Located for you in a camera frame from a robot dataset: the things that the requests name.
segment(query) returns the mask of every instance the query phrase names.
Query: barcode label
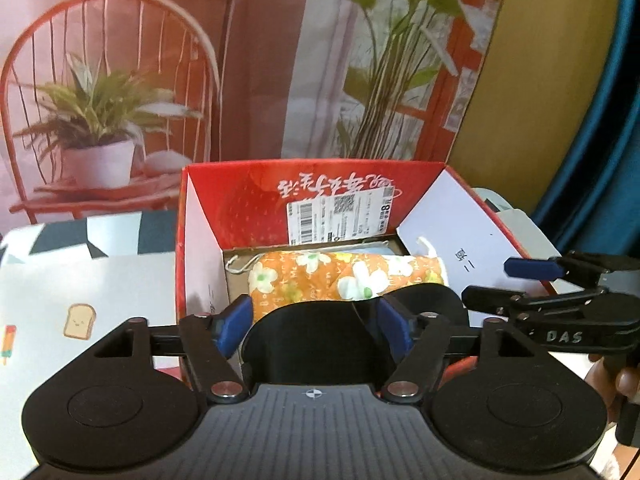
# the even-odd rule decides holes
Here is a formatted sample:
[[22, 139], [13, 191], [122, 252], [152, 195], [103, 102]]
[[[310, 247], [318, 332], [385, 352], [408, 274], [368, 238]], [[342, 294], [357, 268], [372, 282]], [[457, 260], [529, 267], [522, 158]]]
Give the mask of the barcode label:
[[300, 205], [300, 241], [303, 244], [310, 244], [314, 240], [314, 216], [313, 205], [304, 203]]
[[287, 204], [289, 244], [316, 244], [367, 238], [386, 232], [395, 188], [318, 196]]

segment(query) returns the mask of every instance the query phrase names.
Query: white paper card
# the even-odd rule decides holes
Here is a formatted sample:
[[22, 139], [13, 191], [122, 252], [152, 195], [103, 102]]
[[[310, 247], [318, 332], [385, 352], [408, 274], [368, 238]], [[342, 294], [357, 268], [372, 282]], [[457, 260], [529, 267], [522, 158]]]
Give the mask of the white paper card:
[[394, 187], [318, 196], [287, 204], [289, 244], [331, 243], [382, 234], [389, 224]]
[[[87, 262], [10, 265], [0, 269], [0, 326], [16, 326], [14, 351], [0, 364], [0, 478], [24, 478], [38, 463], [20, 413], [33, 390], [129, 317], [175, 324], [175, 255], [137, 254]], [[96, 311], [88, 341], [63, 335], [73, 303]], [[162, 358], [170, 367], [175, 360]]]
[[[458, 295], [468, 285], [547, 294], [540, 282], [505, 274], [505, 260], [519, 258], [520, 253], [448, 171], [438, 176], [398, 226], [398, 236], [413, 256], [425, 254], [420, 238], [426, 238], [443, 259], [449, 287]], [[481, 326], [487, 316], [469, 311], [472, 326]]]

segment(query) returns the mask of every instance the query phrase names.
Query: orange floral cloth bag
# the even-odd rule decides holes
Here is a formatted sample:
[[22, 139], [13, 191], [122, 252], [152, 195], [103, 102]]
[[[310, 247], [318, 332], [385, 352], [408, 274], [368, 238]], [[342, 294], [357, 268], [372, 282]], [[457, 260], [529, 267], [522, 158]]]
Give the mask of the orange floral cloth bag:
[[415, 283], [448, 285], [444, 263], [428, 256], [277, 251], [249, 273], [254, 322], [291, 303], [368, 300]]

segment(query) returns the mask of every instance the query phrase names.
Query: black and white pattern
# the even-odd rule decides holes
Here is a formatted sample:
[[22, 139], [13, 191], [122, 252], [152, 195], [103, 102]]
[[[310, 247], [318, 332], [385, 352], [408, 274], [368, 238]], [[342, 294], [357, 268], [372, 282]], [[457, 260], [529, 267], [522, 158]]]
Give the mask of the black and white pattern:
[[14, 229], [0, 242], [0, 266], [76, 262], [175, 250], [177, 211], [138, 211]]

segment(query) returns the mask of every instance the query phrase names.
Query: printed backdrop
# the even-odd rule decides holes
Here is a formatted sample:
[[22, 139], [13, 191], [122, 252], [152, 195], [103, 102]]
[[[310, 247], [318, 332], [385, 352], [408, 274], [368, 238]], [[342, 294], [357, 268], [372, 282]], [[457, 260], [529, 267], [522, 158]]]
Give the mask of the printed backdrop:
[[[0, 232], [96, 212], [173, 208], [174, 176], [190, 161], [446, 160], [499, 5], [0, 0]], [[190, 115], [162, 116], [160, 127], [141, 129], [135, 120], [115, 123], [105, 113], [94, 124], [86, 102], [80, 117], [75, 103], [63, 104], [58, 94], [42, 89], [66, 86], [78, 99], [84, 83], [74, 78], [75, 62], [88, 69], [96, 88], [109, 74], [152, 76], [153, 85], [170, 90]], [[50, 126], [52, 117], [55, 127], [41, 127]], [[86, 142], [69, 128], [86, 135]], [[126, 159], [129, 183], [84, 184], [86, 175], [81, 179], [66, 150], [94, 150], [94, 144], [129, 137], [133, 155], [116, 156]], [[88, 153], [81, 158], [89, 160]], [[113, 163], [100, 157], [82, 171], [98, 173]]]

